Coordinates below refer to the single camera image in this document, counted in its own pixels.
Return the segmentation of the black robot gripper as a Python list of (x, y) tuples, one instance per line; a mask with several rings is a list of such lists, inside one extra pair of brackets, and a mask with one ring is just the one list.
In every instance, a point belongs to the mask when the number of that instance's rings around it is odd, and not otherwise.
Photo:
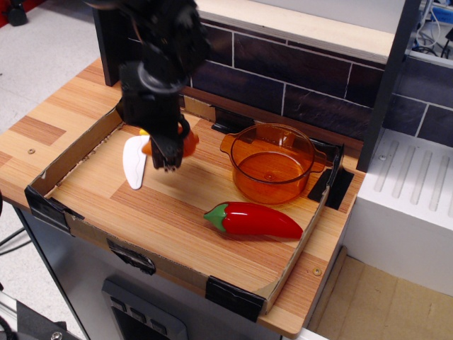
[(190, 125), (180, 111), (179, 94), (149, 87), (143, 72), (140, 62), (120, 66), (118, 113), (125, 123), (151, 135), (154, 168), (175, 171), (182, 163), (182, 139), (189, 134)]

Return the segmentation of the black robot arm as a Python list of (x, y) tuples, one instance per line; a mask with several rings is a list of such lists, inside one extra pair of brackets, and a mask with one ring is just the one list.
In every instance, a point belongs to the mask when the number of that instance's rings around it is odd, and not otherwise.
[(123, 122), (151, 136), (155, 169), (174, 171), (183, 159), (190, 124), (180, 111), (179, 95), (210, 53), (205, 27), (194, 1), (88, 1), (101, 11), (128, 17), (142, 44), (140, 61), (119, 68)]

